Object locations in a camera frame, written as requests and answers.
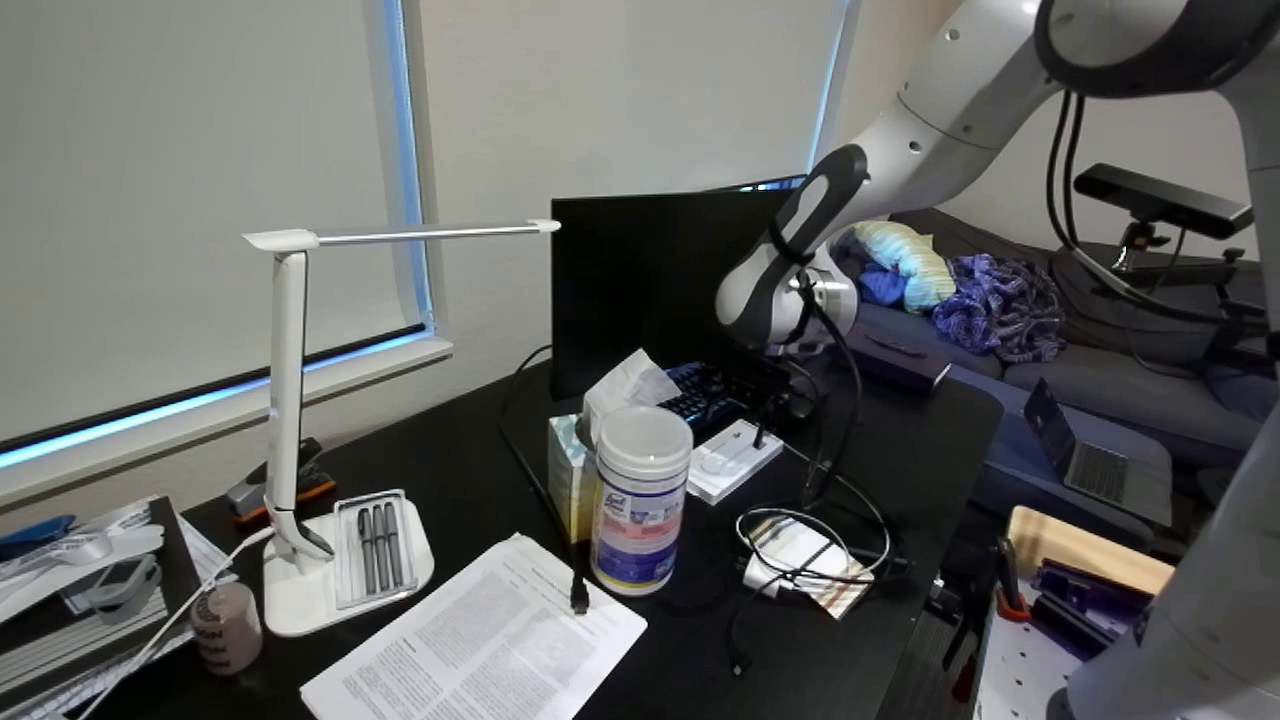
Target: window sill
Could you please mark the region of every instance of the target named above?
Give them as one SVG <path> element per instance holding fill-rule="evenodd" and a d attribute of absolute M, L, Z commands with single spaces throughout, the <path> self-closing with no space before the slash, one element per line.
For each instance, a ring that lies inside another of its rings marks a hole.
<path fill-rule="evenodd" d="M 307 403 L 425 368 L 452 357 L 443 334 L 409 334 L 378 349 L 365 349 L 340 361 L 307 368 Z M 185 403 L 168 403 L 124 421 L 112 433 L 84 433 L 74 440 L 52 440 L 31 457 L 0 457 L 0 508 L 223 435 L 269 416 L 269 379 L 208 392 Z"/>

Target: pen holder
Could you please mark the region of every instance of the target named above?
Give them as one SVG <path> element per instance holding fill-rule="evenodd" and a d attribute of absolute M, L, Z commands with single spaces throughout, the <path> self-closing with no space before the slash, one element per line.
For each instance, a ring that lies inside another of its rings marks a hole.
<path fill-rule="evenodd" d="M 340 607 L 358 607 L 420 589 L 405 533 L 405 505 L 405 492 L 369 492 L 331 505 L 340 528 Z"/>

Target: jar lid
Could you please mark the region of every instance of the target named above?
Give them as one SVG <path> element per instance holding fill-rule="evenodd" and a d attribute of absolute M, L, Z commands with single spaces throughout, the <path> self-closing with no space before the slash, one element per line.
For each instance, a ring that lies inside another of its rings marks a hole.
<path fill-rule="evenodd" d="M 611 472 L 668 480 L 686 467 L 691 433 L 663 406 L 615 406 L 594 424 L 594 453 Z"/>

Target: lamp base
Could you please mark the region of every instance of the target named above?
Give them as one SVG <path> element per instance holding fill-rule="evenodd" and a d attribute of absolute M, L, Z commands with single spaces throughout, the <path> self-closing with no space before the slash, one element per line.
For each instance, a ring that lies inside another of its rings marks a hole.
<path fill-rule="evenodd" d="M 409 569 L 400 593 L 342 601 L 347 594 L 342 584 L 350 584 L 347 569 L 358 564 L 358 544 L 347 539 L 347 528 L 354 524 L 354 508 L 307 518 L 307 528 L 326 539 L 331 546 L 326 559 L 317 559 L 305 553 L 287 559 L 280 553 L 280 539 L 263 546 L 263 618 L 272 634 L 311 634 L 319 626 L 394 603 L 432 579 L 435 554 L 432 554 L 428 528 L 412 499 L 394 499 L 394 505 L 400 505 L 400 533 L 405 533 L 405 569 Z"/>

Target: black desk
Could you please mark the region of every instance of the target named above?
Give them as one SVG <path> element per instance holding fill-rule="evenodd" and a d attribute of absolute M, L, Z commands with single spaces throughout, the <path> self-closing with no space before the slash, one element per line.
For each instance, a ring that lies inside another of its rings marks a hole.
<path fill-rule="evenodd" d="M 435 553 L 432 589 L 513 533 L 558 546 L 496 435 L 508 387 L 481 387 L 322 461 L 347 492 L 405 486 L 420 505 Z M 541 396 L 541 379 L 521 387 L 508 421 L 531 467 L 543 467 L 546 398 Z M 838 625 L 817 607 L 739 593 L 732 515 L 791 499 L 795 461 L 772 465 L 717 512 L 686 499 L 675 576 L 661 594 L 628 601 L 647 614 L 647 631 L 583 717 L 874 717 L 994 424 L 994 398 L 965 383 L 943 383 L 932 398 L 866 387 L 845 467 L 887 512 L 903 564 Z M 187 515 L 215 544 L 234 544 L 221 505 Z M 259 553 L 239 564 L 246 584 L 259 584 L 257 559 Z M 412 603 L 307 638 L 269 638 L 239 678 L 203 675 L 185 648 L 121 683 L 100 717 L 307 717 L 299 683 L 405 607 Z M 726 673 L 726 634 L 750 660 L 744 675 Z"/>

